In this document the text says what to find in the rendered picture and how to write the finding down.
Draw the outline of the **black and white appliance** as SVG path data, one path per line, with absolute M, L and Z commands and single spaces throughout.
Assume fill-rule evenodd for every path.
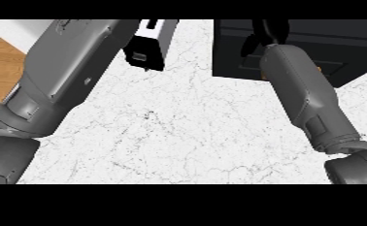
M 126 61 L 145 70 L 161 71 L 178 19 L 142 19 L 133 38 L 124 47 Z

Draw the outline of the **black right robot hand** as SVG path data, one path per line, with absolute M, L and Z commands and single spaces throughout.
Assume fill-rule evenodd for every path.
M 241 56 L 253 54 L 257 46 L 284 45 L 290 34 L 290 24 L 286 19 L 254 19 L 253 33 L 246 38 Z

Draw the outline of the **dark grey drawer cabinet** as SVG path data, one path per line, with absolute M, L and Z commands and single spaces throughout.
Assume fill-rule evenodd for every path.
M 212 75 L 262 80 L 259 59 L 265 47 L 247 57 L 241 49 L 253 33 L 249 19 L 213 21 Z M 342 87 L 367 73 L 367 19 L 290 19 L 287 44 L 305 50 L 333 85 Z

